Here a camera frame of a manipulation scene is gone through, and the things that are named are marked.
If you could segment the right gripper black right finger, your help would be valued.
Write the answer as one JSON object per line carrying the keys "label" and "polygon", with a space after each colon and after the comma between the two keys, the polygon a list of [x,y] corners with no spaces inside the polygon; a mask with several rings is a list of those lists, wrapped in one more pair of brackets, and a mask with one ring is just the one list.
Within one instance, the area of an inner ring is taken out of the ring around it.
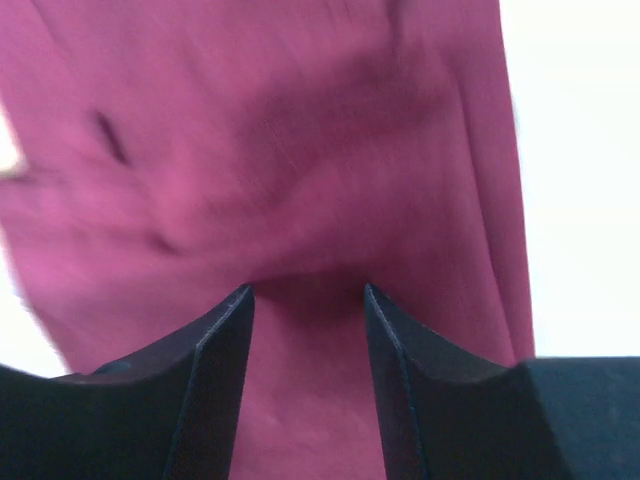
{"label": "right gripper black right finger", "polygon": [[453,344],[378,288],[366,335],[390,479],[635,479],[639,361],[505,367]]}

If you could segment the maroon t shirt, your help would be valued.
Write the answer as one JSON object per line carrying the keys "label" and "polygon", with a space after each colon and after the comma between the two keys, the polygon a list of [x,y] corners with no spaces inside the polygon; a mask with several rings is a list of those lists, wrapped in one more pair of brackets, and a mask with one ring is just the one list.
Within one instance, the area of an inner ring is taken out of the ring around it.
{"label": "maroon t shirt", "polygon": [[495,1],[5,1],[1,102],[1,225],[71,369],[253,286],[235,479],[384,477],[366,284],[533,353]]}

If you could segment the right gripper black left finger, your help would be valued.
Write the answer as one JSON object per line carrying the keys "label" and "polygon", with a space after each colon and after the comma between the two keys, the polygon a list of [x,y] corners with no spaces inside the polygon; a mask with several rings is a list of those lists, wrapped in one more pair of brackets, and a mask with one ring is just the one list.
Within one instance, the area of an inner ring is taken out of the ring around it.
{"label": "right gripper black left finger", "polygon": [[90,374],[1,370],[5,479],[225,479],[254,316],[241,286],[202,317]]}

